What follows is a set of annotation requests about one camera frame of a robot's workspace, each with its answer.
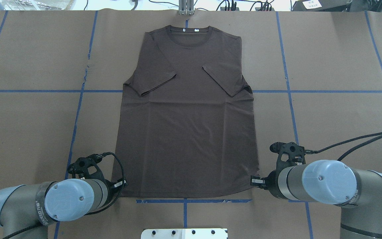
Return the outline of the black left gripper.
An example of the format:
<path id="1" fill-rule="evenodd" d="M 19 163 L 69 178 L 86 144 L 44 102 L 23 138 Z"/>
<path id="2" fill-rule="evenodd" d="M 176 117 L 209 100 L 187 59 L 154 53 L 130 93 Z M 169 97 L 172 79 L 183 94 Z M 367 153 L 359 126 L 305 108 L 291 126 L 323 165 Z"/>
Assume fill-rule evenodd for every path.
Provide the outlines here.
<path id="1" fill-rule="evenodd" d="M 128 185 L 125 178 L 120 178 L 116 182 L 106 181 L 108 189 L 108 197 L 115 197 L 125 186 Z"/>

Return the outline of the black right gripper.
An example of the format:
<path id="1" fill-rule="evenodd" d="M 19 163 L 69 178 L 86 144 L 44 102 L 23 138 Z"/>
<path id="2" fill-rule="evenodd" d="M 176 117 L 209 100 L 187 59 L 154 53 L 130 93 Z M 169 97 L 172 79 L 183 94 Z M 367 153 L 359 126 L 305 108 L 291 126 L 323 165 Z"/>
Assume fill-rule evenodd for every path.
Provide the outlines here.
<path id="1" fill-rule="evenodd" d="M 264 190 L 279 189 L 276 173 L 270 173 L 267 177 L 250 176 L 250 185 Z"/>

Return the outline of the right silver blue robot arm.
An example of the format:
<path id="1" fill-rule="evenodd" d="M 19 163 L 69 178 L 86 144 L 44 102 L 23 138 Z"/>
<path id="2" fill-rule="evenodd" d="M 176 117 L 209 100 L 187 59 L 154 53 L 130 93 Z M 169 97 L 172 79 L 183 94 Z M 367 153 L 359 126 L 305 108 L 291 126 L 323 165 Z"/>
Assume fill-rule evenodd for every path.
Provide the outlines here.
<path id="1" fill-rule="evenodd" d="M 341 208 L 341 239 L 382 239 L 382 173 L 341 161 L 286 166 L 250 185 L 279 199 L 319 202 Z"/>

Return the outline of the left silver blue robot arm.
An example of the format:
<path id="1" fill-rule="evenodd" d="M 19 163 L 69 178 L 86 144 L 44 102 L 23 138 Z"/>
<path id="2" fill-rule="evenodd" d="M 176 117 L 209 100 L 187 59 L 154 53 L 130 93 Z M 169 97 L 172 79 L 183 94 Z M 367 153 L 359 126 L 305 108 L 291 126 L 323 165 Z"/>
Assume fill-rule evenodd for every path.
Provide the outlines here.
<path id="1" fill-rule="evenodd" d="M 67 179 L 0 190 L 0 227 L 5 239 L 47 239 L 48 227 L 108 209 L 127 181 Z"/>

